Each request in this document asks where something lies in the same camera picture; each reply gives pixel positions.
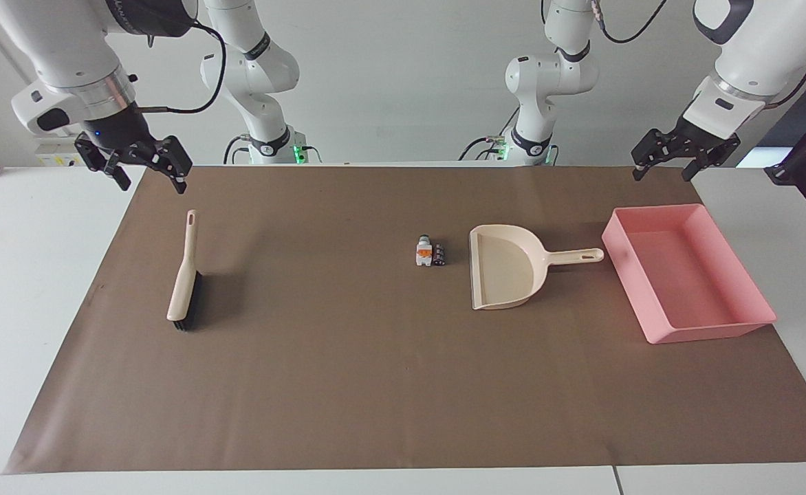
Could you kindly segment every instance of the small toy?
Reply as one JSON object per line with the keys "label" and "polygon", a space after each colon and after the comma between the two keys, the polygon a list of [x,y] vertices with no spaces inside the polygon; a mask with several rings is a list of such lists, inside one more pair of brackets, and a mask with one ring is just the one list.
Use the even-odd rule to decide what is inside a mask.
{"label": "small toy", "polygon": [[434,266],[445,266],[446,264],[446,250],[442,244],[437,244],[434,247],[434,259],[431,260]]}
{"label": "small toy", "polygon": [[431,238],[423,234],[418,238],[418,245],[415,246],[415,265],[431,266],[431,259],[434,257],[434,247],[431,245]]}

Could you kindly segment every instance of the pink plastic tray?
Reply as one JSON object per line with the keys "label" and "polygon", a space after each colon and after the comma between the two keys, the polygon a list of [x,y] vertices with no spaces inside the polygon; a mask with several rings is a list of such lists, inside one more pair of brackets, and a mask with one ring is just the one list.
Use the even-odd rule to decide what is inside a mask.
{"label": "pink plastic tray", "polygon": [[701,204],[617,208],[602,241],[651,344],[742,336],[776,320]]}

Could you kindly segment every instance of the brown paper mat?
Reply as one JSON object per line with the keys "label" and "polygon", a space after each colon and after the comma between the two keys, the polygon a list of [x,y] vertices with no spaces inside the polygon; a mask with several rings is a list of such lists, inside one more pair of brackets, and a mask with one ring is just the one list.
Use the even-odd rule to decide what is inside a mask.
{"label": "brown paper mat", "polygon": [[[467,234],[601,247],[617,206],[699,201],[675,169],[147,173],[7,471],[806,461],[806,384],[775,331],[645,342],[610,260],[470,308]],[[164,320],[201,210],[201,329]],[[446,245],[416,267],[415,244]]]}

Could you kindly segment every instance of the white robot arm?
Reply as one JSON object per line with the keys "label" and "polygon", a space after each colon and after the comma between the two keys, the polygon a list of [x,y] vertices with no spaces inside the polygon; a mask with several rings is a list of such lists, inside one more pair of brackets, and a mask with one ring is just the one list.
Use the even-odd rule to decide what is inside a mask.
{"label": "white robot arm", "polygon": [[504,133],[508,146],[503,160],[543,163],[557,119],[548,98],[595,87],[598,65],[589,56],[594,19],[591,0],[553,0],[544,31],[557,47],[554,53],[520,56],[507,66],[507,88],[519,99],[519,119]]}
{"label": "white robot arm", "polygon": [[197,7],[196,0],[0,0],[0,24],[39,78],[13,97],[17,117],[36,134],[79,123],[85,132],[76,148],[89,169],[127,189],[131,182],[119,164],[145,165],[168,176],[182,194],[192,160],[176,137],[159,141],[149,134],[135,103],[135,78],[105,37],[182,36]]}
{"label": "white robot arm", "polygon": [[[284,121],[281,105],[268,94],[291,90],[299,82],[296,59],[272,41],[259,21],[253,0],[205,0],[214,28],[230,50],[221,94],[245,120],[250,135],[251,162],[296,163],[305,155],[297,148],[305,136]],[[201,62],[201,78],[212,87],[221,60],[207,56]]]}
{"label": "white robot arm", "polygon": [[636,181],[676,157],[694,159],[682,172],[686,181],[720,166],[739,146],[737,129],[806,66],[806,0],[696,0],[693,19],[721,56],[675,129],[651,129],[633,148]]}

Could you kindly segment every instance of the cleaning brush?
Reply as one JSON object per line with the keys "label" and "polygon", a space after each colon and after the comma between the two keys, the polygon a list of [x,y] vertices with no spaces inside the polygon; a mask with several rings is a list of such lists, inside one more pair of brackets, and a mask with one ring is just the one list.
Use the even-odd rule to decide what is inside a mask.
{"label": "cleaning brush", "polygon": [[195,242],[198,238],[198,211],[186,213],[186,244],[183,245],[183,263],[177,272],[177,282],[168,306],[168,320],[177,330],[189,330],[193,325],[193,311],[202,274],[195,269]]}

